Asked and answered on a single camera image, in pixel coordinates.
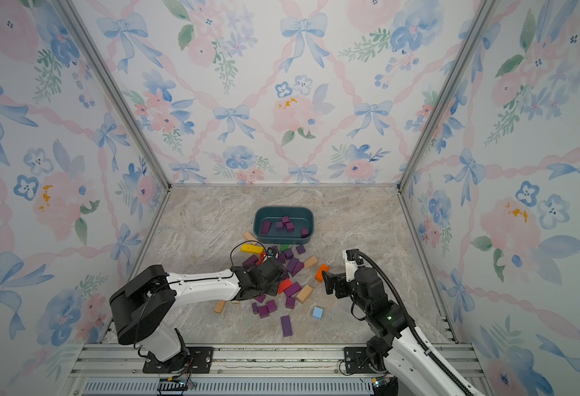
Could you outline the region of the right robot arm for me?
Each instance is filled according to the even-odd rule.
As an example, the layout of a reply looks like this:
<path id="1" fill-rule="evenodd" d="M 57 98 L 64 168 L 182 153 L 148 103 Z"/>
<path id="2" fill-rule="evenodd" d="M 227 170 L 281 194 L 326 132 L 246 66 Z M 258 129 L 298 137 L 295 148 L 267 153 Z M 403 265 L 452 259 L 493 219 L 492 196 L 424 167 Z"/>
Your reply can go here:
<path id="1" fill-rule="evenodd" d="M 324 272 L 323 280 L 328 295 L 349 297 L 364 313 L 362 320 L 374 333 L 367 341 L 373 368 L 403 381 L 415 395 L 481 394 L 415 325 L 383 271 L 360 267 L 350 278 Z"/>

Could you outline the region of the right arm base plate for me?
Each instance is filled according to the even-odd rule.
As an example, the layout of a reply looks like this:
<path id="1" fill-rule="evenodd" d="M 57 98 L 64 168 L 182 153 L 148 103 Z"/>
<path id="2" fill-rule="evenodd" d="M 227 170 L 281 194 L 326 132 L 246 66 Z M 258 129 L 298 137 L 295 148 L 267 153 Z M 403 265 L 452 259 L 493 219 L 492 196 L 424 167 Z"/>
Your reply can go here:
<path id="1" fill-rule="evenodd" d="M 373 374 L 384 375 L 387 373 L 384 361 L 375 351 L 370 351 L 366 346 L 346 346 L 343 349 L 344 357 L 341 369 L 346 375 Z"/>

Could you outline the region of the natural wood brick near bin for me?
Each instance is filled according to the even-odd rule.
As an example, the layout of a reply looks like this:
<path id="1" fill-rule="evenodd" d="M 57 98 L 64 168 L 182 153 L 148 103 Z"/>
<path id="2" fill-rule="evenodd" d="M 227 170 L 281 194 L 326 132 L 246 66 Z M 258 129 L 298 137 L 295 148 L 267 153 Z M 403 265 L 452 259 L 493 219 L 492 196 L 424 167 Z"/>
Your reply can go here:
<path id="1" fill-rule="evenodd" d="M 244 236 L 245 240 L 248 240 L 248 241 L 257 241 L 256 237 L 253 236 L 253 234 L 251 234 L 250 232 L 244 232 L 243 233 L 243 236 Z"/>

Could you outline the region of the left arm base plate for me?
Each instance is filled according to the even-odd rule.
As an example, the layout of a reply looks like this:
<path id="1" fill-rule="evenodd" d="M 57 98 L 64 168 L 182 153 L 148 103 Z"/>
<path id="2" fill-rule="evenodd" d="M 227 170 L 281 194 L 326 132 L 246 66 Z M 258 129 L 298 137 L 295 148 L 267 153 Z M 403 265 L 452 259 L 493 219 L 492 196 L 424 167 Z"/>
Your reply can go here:
<path id="1" fill-rule="evenodd" d="M 152 352 L 147 353 L 142 372 L 144 374 L 209 374 L 215 349 L 211 346 L 193 346 L 181 351 L 165 362 L 159 361 Z"/>

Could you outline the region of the orange brick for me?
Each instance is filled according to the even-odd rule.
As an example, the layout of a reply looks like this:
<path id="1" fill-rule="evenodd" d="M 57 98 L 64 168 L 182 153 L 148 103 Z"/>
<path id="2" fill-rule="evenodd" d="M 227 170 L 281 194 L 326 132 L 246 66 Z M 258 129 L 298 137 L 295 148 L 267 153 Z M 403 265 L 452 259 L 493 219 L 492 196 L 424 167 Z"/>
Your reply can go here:
<path id="1" fill-rule="evenodd" d="M 318 282 L 323 282 L 323 281 L 324 281 L 324 276 L 323 276 L 323 274 L 324 274 L 325 272 L 327 272 L 328 270 L 329 270 L 329 266 L 327 266 L 327 265 L 325 265 L 325 264 L 321 265 L 321 267 L 319 268 L 319 270 L 316 272 L 315 279 L 316 279 Z"/>

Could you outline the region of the teal plastic storage bin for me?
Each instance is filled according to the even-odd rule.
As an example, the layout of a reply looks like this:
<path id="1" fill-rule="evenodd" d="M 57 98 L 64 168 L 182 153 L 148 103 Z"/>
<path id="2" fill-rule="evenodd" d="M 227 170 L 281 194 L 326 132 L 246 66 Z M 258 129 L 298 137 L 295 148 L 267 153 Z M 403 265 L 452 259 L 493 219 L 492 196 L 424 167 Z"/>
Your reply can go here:
<path id="1" fill-rule="evenodd" d="M 265 206 L 257 210 L 254 236 L 263 244 L 308 244 L 315 231 L 315 217 L 301 206 Z"/>

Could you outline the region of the purple long brick front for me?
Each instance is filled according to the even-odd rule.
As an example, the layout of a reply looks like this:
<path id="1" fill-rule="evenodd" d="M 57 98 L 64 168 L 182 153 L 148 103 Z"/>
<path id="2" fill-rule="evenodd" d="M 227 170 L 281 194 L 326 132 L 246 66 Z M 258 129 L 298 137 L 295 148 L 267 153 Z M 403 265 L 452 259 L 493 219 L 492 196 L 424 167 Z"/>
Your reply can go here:
<path id="1" fill-rule="evenodd" d="M 284 315 L 280 318 L 282 325 L 282 332 L 285 338 L 291 337 L 293 335 L 291 319 L 288 315 Z"/>

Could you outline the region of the purple brick beside red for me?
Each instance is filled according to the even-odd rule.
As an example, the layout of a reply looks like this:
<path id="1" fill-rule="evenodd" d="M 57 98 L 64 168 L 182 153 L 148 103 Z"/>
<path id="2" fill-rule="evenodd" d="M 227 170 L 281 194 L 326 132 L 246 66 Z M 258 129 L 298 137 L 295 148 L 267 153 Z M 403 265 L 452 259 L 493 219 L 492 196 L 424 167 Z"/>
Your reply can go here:
<path id="1" fill-rule="evenodd" d="M 287 297 L 293 297 L 294 295 L 298 294 L 301 291 L 301 289 L 302 289 L 301 285 L 297 282 L 291 284 L 283 292 Z"/>

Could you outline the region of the light blue cube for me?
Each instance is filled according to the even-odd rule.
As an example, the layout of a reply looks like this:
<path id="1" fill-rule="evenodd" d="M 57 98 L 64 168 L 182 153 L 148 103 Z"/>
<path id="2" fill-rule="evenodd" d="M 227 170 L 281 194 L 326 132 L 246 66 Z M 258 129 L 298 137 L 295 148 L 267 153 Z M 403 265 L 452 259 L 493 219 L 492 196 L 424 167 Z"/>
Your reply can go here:
<path id="1" fill-rule="evenodd" d="M 315 307 L 313 310 L 313 317 L 317 319 L 322 319 L 324 311 L 320 307 Z"/>

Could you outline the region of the natural wood brick lower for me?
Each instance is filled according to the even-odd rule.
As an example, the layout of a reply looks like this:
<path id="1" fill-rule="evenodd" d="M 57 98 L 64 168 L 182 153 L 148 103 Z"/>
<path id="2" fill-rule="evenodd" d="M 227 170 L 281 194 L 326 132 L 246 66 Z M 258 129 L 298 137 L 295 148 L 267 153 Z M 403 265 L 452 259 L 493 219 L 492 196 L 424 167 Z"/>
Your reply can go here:
<path id="1" fill-rule="evenodd" d="M 309 285 L 305 285 L 301 291 L 296 295 L 296 299 L 301 303 L 306 303 L 307 299 L 311 296 L 313 288 Z"/>

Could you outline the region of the purple triangle brick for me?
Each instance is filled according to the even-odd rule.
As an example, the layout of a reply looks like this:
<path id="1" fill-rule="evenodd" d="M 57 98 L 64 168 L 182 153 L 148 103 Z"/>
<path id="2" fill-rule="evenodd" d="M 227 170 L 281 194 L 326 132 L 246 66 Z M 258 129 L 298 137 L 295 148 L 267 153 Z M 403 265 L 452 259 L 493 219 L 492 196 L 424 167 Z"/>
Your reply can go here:
<path id="1" fill-rule="evenodd" d="M 293 273 L 295 271 L 296 265 L 298 264 L 299 260 L 296 257 L 293 257 L 286 267 L 286 271 L 288 273 Z"/>

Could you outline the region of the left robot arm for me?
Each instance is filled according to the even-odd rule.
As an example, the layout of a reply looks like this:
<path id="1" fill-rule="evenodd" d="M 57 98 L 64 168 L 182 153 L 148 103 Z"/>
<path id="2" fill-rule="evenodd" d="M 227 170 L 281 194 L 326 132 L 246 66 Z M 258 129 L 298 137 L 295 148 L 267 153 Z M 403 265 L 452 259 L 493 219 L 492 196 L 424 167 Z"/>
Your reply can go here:
<path id="1" fill-rule="evenodd" d="M 146 350 L 143 372 L 182 372 L 194 361 L 177 328 L 164 324 L 172 308 L 206 301 L 252 300 L 275 296 L 286 280 L 285 267 L 275 257 L 248 267 L 184 275 L 152 265 L 115 292 L 109 300 L 118 342 Z"/>

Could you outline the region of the aluminium front rail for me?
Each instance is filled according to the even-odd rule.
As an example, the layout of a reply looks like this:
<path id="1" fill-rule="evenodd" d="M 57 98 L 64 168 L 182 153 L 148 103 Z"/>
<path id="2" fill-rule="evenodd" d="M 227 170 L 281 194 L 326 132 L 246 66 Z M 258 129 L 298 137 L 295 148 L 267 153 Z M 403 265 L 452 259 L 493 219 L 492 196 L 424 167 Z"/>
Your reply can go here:
<path id="1" fill-rule="evenodd" d="M 362 344 L 190 344 L 183 369 L 151 364 L 118 344 L 86 344 L 63 389 L 68 395 L 373 395 L 397 378 L 401 394 L 458 395 L 412 359 L 396 356 L 388 373 L 372 370 Z"/>

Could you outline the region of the purple brick far left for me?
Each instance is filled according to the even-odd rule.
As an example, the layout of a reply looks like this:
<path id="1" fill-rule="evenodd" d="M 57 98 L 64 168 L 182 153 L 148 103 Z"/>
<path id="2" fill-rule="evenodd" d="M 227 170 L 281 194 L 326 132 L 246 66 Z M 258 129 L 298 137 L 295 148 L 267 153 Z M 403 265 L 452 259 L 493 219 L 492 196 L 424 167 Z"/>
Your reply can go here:
<path id="1" fill-rule="evenodd" d="M 272 227 L 272 222 L 265 220 L 262 225 L 261 234 L 267 235 Z"/>

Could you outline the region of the natural wood long brick left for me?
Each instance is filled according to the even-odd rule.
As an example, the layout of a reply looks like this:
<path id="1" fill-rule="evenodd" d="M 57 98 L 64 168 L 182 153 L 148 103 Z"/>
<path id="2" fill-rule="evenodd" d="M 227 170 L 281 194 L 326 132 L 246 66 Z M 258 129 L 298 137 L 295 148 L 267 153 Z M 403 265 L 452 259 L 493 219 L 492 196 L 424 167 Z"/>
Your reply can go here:
<path id="1" fill-rule="evenodd" d="M 215 308 L 214 308 L 214 310 L 213 310 L 213 311 L 214 311 L 216 314 L 222 314 L 222 313 L 223 313 L 223 311 L 225 310 L 226 304 L 227 304 L 227 301 L 226 301 L 226 300 L 219 300 L 219 301 L 217 302 L 217 304 L 216 304 L 216 306 L 215 306 Z"/>

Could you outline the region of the red rectangular brick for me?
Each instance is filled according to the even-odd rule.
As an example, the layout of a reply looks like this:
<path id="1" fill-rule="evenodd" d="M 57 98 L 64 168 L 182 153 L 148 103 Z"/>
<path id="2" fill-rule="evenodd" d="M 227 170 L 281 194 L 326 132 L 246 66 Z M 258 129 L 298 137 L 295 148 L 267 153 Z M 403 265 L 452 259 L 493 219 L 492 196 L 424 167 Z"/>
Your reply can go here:
<path id="1" fill-rule="evenodd" d="M 280 287 L 279 287 L 279 289 L 278 289 L 278 294 L 279 294 L 279 295 L 281 295 L 281 294 L 284 294 L 284 293 L 286 292 L 286 290 L 287 290 L 288 288 L 291 288 L 293 285 L 294 285 L 294 283 L 293 283 L 291 280 L 289 280 L 289 279 L 287 279 L 287 280 L 284 280 L 284 281 L 283 281 L 283 282 L 280 284 Z"/>

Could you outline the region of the natural wood brick right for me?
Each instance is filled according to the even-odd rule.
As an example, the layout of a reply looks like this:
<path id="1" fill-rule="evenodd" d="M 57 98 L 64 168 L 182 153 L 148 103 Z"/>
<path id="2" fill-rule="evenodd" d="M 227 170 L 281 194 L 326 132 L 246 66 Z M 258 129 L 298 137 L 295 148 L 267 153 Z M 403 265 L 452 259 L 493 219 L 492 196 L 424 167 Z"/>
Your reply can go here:
<path id="1" fill-rule="evenodd" d="M 310 258 L 308 258 L 307 260 L 304 261 L 305 268 L 314 267 L 318 263 L 319 263 L 319 260 L 315 256 L 312 256 L 312 257 L 310 257 Z"/>

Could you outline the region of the yellow long brick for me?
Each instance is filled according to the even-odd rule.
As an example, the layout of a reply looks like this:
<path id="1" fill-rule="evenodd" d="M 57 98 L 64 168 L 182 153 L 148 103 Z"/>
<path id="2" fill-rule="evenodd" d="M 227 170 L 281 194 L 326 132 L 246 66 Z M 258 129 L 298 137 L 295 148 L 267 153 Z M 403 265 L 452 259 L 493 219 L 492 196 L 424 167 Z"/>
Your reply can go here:
<path id="1" fill-rule="evenodd" d="M 265 247 L 259 245 L 252 245 L 252 244 L 242 244 L 240 246 L 241 252 L 246 252 L 253 255 L 260 255 L 265 252 Z"/>

